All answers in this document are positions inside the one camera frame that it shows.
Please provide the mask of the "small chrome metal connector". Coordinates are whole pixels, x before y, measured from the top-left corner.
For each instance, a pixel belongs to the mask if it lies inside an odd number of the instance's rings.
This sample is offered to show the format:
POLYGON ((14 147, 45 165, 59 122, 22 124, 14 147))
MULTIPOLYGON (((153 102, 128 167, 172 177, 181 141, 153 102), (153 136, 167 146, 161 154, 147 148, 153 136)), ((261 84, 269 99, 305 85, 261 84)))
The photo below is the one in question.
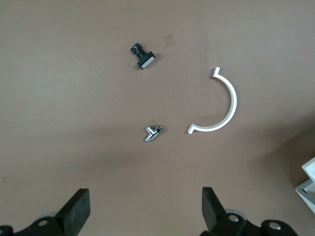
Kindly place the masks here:
POLYGON ((145 142, 149 143, 152 140, 154 140, 160 133, 163 132, 163 128, 160 125, 147 126, 146 131, 148 134, 145 138, 145 142))

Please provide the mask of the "white semicircular plastic bracket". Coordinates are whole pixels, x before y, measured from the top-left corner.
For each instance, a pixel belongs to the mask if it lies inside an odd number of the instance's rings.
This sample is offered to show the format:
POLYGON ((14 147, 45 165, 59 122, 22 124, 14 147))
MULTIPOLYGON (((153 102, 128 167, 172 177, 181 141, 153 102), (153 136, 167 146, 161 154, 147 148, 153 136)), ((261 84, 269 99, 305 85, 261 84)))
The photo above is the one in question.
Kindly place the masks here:
POLYGON ((237 93, 236 93, 236 90, 235 90, 234 86, 232 85, 232 83, 227 78, 225 78, 224 76, 222 76, 220 74, 220 70, 221 70, 220 67, 215 67, 212 78, 215 78, 215 79, 221 81, 226 86, 226 88, 228 89, 229 94, 230 94, 229 111, 228 111, 227 115, 219 123, 211 125, 211 126, 199 126, 197 124, 192 123, 187 130, 188 134, 192 134, 194 131, 213 132, 213 131, 219 130, 219 129, 223 128, 224 126, 226 126, 231 121, 233 116, 235 115, 235 112, 237 109, 237 102, 238 102, 237 93))

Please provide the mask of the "white drawer cabinet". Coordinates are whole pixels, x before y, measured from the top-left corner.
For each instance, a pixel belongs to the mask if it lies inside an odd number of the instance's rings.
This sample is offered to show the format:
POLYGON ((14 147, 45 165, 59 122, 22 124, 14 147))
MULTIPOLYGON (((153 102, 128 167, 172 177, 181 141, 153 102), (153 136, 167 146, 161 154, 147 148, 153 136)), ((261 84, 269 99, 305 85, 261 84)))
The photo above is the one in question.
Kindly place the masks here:
POLYGON ((315 214, 315 157, 303 164, 302 169, 309 179, 298 185, 295 191, 315 214))

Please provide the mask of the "black button with grey cap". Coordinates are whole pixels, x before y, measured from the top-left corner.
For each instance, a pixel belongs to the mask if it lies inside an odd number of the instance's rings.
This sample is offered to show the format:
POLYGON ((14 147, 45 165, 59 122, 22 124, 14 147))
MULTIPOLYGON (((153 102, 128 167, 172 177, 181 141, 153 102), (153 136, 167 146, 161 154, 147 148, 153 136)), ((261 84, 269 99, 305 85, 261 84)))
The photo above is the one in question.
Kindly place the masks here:
POLYGON ((134 44, 130 50, 138 57, 137 65, 141 69, 146 69, 156 59, 153 52, 145 52, 140 43, 134 44))

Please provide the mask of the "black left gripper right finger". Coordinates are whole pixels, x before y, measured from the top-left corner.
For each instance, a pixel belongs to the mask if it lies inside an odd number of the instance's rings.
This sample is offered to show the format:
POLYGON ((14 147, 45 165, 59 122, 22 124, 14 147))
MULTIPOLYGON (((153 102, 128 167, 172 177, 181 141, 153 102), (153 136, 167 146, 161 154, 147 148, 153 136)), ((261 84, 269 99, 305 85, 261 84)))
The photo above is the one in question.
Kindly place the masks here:
POLYGON ((265 220, 256 226, 234 212, 227 212, 213 188, 202 188, 202 215, 207 229, 200 236, 298 236, 287 223, 265 220))

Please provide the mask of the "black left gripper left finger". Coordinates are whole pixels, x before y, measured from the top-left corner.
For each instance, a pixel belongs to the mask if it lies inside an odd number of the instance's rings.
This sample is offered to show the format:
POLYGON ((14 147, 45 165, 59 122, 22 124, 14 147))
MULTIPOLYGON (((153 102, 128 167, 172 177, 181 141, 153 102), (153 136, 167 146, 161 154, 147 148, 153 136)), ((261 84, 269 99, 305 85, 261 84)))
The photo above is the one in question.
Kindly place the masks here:
POLYGON ((39 218, 18 232, 2 225, 0 236, 78 236, 90 213, 89 189, 79 189, 55 216, 39 218))

